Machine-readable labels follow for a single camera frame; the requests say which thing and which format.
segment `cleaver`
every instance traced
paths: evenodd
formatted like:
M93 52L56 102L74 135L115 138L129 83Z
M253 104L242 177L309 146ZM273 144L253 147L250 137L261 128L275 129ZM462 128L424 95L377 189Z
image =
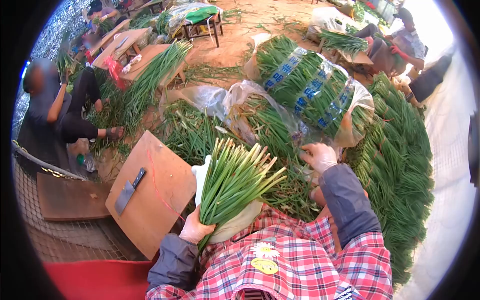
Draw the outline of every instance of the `cleaver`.
M137 177L133 181L133 183L130 183L130 181L127 180L125 183L125 186L120 192L120 195L118 196L117 200L115 201L115 210L117 211L117 214L120 216L125 207L128 204L128 201L130 200L131 196L133 195L133 192L137 188L138 183L140 180L142 180L143 176L145 174L145 169L140 168L140 172L138 172Z

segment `knife handle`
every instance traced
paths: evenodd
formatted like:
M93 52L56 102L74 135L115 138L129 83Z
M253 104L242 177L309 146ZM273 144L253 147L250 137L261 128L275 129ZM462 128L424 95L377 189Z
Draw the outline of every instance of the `knife handle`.
M140 168L140 172L138 172L137 177L135 178L135 180L132 183L132 186L133 186L134 189L137 188L137 185L140 182L140 180L142 180L142 178L144 177L144 174L145 174L145 169Z

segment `water bottle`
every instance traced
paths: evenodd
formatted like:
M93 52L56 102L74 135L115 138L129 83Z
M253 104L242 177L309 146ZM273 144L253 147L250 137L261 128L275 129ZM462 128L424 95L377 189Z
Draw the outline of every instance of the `water bottle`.
M90 173L95 171L95 161L91 153L87 153L85 156L83 154L77 155L77 163Z

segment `wooden cutting board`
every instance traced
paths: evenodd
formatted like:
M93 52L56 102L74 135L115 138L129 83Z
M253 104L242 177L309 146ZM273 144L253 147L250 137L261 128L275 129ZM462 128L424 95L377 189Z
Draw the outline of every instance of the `wooden cutting board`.
M140 168L145 175L119 216L115 201L127 180L133 183ZM153 175L158 194L155 192ZM158 251L163 237L181 214L197 189L192 167L173 153L151 132L145 131L123 164L105 206L127 237L149 259Z
M46 221L76 221L105 218L110 185L93 181L36 174L38 201Z

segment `wire mesh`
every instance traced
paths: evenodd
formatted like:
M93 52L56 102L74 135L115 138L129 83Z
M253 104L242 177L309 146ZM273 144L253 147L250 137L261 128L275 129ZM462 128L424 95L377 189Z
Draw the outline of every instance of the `wire mesh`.
M84 221L43 220L36 178L12 157L17 201L30 240L44 262L147 259L132 244L112 217Z

